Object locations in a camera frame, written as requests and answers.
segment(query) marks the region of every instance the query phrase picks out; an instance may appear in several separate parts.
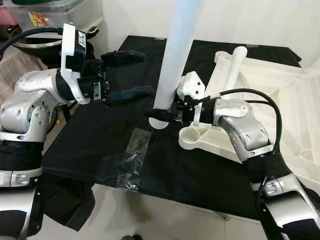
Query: white pvc pipe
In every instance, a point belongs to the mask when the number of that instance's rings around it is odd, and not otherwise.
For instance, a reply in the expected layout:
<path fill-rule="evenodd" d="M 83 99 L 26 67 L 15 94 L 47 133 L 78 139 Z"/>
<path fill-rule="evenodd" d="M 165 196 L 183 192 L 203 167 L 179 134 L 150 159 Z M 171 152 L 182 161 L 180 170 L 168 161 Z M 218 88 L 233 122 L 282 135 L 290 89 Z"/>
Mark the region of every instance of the white pvc pipe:
<path fill-rule="evenodd" d="M 193 42 L 199 13 L 205 0 L 178 0 L 170 34 L 166 42 L 154 109 L 169 111 L 181 80 Z M 164 129 L 168 122 L 149 118 L 155 129 Z"/>
<path fill-rule="evenodd" d="M 231 66 L 223 88 L 224 91 L 235 88 L 241 65 L 244 63 L 247 53 L 248 50 L 244 46 L 238 46 L 234 49 Z"/>

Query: tiled floor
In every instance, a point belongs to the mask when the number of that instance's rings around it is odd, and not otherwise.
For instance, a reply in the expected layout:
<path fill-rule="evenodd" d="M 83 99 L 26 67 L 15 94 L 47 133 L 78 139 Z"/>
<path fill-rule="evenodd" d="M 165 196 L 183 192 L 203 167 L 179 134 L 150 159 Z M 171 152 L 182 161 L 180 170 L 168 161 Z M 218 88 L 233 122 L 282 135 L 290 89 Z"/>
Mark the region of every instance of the tiled floor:
<path fill-rule="evenodd" d="M 48 136 L 46 148 L 65 125 Z M 93 187 L 96 204 L 76 232 L 45 216 L 41 232 L 30 240 L 119 240 L 140 234 L 144 240 L 266 240 L 259 222 L 237 216 L 225 221 L 212 211 L 103 185 Z"/>

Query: white wall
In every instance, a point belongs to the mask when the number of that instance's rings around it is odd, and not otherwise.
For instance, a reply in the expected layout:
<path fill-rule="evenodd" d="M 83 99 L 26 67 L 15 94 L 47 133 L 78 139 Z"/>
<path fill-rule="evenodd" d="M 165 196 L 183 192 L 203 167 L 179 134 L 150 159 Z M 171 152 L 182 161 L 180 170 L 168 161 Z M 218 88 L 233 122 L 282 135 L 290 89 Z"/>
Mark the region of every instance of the white wall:
<path fill-rule="evenodd" d="M 102 1 L 105 22 L 95 40 L 98 53 L 118 49 L 127 35 L 168 36 L 176 0 Z M 309 65 L 320 53 L 319 2 L 206 0 L 194 38 L 290 47 Z"/>

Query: beige cloth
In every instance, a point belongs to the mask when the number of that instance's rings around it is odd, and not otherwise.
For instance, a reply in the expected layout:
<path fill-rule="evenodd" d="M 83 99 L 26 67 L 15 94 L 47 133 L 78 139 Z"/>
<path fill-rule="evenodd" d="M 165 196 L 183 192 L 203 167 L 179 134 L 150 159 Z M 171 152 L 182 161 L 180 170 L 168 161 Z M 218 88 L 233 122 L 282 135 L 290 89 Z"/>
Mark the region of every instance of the beige cloth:
<path fill-rule="evenodd" d="M 35 57 L 10 46 L 0 61 L 0 106 L 13 94 L 15 83 L 22 75 L 42 69 L 40 62 Z"/>

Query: wire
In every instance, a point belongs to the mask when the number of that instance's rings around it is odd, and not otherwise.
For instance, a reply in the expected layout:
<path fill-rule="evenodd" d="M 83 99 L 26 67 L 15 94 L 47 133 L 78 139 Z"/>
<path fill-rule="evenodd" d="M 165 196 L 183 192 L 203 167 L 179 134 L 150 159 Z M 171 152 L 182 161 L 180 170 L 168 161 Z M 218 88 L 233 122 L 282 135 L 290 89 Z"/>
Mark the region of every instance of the wire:
<path fill-rule="evenodd" d="M 277 104 L 275 103 L 275 101 L 273 101 L 273 99 L 271 97 L 269 97 L 268 95 L 266 95 L 265 93 L 258 91 L 258 90 L 255 90 L 255 89 L 250 89 L 250 88 L 231 89 L 231 90 L 220 92 L 220 95 L 223 96 L 223 95 L 235 94 L 235 93 L 252 93 L 252 94 L 259 95 L 268 101 L 268 105 L 273 107 L 275 114 L 276 114 L 276 139 L 275 139 L 272 153 L 275 154 L 275 152 L 279 152 L 280 151 L 280 139 L 281 139 L 281 135 L 282 135 L 282 118 L 281 118 L 280 110 L 279 110 Z M 255 101 L 255 103 L 266 104 L 264 101 L 259 101 L 259 102 Z"/>
<path fill-rule="evenodd" d="M 249 104 L 265 104 L 272 107 L 271 103 L 268 101 L 259 101 L 259 100 L 245 100 Z"/>
<path fill-rule="evenodd" d="M 20 39 L 23 39 L 27 36 L 33 35 L 33 34 L 40 34 L 40 33 L 58 33 L 59 35 L 63 34 L 63 28 L 58 27 L 44 27 L 44 28 L 35 28 L 27 31 L 23 31 L 17 35 L 15 35 L 13 38 L 6 41 L 1 47 L 0 47 L 0 55 L 13 43 L 17 42 Z"/>
<path fill-rule="evenodd" d="M 206 97 L 201 98 L 201 99 L 195 99 L 195 100 L 193 100 L 193 102 L 191 104 L 193 106 L 195 106 L 195 105 L 198 105 L 198 104 L 203 103 L 203 102 L 208 101 L 208 100 L 210 100 L 210 96 L 206 96 Z"/>

